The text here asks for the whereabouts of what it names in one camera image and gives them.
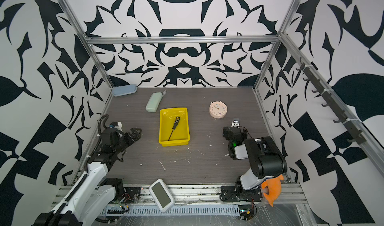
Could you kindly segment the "black yellow screwdriver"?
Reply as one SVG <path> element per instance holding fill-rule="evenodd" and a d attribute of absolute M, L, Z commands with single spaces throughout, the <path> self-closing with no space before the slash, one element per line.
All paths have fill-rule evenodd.
<path fill-rule="evenodd" d="M 172 134 L 173 134 L 173 132 L 175 131 L 175 129 L 177 128 L 177 126 L 178 126 L 178 124 L 179 124 L 179 122 L 180 122 L 180 119 L 181 119 L 180 117 L 176 117 L 176 119 L 175 119 L 175 121 L 174 121 L 174 124 L 173 124 L 173 127 L 172 127 L 172 131 L 171 131 L 170 136 L 169 136 L 169 138 L 168 138 L 168 141 L 171 140 Z"/>

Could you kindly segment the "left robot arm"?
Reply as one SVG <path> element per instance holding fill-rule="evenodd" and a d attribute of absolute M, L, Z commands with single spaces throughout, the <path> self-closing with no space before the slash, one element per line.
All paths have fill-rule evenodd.
<path fill-rule="evenodd" d="M 139 141 L 142 129 L 124 133 L 122 123 L 106 124 L 109 115 L 101 116 L 97 125 L 97 144 L 87 155 L 84 172 L 69 193 L 48 213 L 41 213 L 36 226 L 90 226 L 110 202 L 126 194 L 122 179 L 107 178 L 114 163 L 123 161 L 128 147 Z"/>

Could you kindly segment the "green zippered case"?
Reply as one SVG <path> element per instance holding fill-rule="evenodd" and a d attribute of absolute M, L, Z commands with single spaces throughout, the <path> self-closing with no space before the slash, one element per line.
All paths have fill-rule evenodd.
<path fill-rule="evenodd" d="M 164 92 L 155 92 L 151 95 L 147 105 L 146 105 L 146 111 L 147 112 L 152 112 L 152 113 L 155 113 L 157 112 L 157 109 L 160 105 L 160 102 L 162 100 L 162 98 L 164 97 L 164 95 L 167 93 L 167 91 L 165 90 Z"/>

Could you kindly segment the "orange plastic part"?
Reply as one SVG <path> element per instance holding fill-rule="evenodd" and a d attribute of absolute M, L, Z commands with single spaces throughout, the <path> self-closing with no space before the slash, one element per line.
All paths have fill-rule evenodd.
<path fill-rule="evenodd" d="M 268 193 L 263 193 L 263 196 L 271 207 L 274 206 L 274 202 L 281 194 L 283 180 L 283 175 L 279 175 L 276 178 L 267 179 L 261 184 L 261 188 L 263 190 L 268 190 Z"/>

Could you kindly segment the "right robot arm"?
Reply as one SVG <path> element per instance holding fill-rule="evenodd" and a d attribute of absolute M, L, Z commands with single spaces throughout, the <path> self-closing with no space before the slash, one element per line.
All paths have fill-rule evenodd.
<path fill-rule="evenodd" d="M 220 200 L 232 203 L 262 198 L 273 206 L 282 191 L 283 174 L 287 172 L 287 163 L 274 140 L 252 138 L 237 118 L 230 127 L 223 128 L 223 137 L 229 142 L 229 157 L 248 160 L 250 168 L 238 177 L 234 186 L 221 187 Z"/>

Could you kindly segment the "yellow plastic bin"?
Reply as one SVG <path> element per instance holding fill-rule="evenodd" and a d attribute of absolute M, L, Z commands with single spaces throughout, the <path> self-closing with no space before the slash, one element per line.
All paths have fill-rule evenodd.
<path fill-rule="evenodd" d="M 161 109 L 159 143 L 162 147 L 186 146 L 190 139 L 188 109 Z"/>

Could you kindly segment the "pink alarm clock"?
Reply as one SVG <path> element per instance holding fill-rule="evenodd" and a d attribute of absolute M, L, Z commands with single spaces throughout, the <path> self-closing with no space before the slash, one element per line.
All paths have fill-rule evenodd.
<path fill-rule="evenodd" d="M 215 119 L 222 119 L 226 116 L 228 107 L 222 101 L 214 101 L 210 103 L 209 113 Z"/>

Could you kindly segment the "white tablet device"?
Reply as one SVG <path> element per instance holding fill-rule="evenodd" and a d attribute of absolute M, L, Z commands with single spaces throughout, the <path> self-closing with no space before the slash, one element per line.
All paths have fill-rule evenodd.
<path fill-rule="evenodd" d="M 162 179 L 158 179 L 151 184 L 149 191 L 162 213 L 167 212 L 175 205 L 175 199 Z"/>

